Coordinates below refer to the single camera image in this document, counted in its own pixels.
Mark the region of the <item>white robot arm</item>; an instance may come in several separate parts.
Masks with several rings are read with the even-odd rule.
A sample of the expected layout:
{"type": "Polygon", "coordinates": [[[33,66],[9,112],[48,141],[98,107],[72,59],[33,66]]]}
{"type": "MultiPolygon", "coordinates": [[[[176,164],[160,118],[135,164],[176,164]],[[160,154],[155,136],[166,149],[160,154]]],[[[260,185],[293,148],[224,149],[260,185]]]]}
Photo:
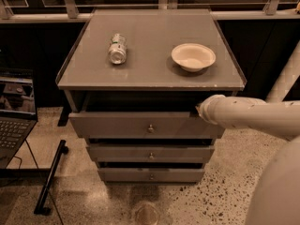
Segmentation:
{"type": "Polygon", "coordinates": [[[299,77],[300,50],[294,49],[265,100],[214,95],[198,108],[209,124],[251,128],[287,142],[263,170],[245,225],[300,225],[300,101],[285,99],[299,77]]]}

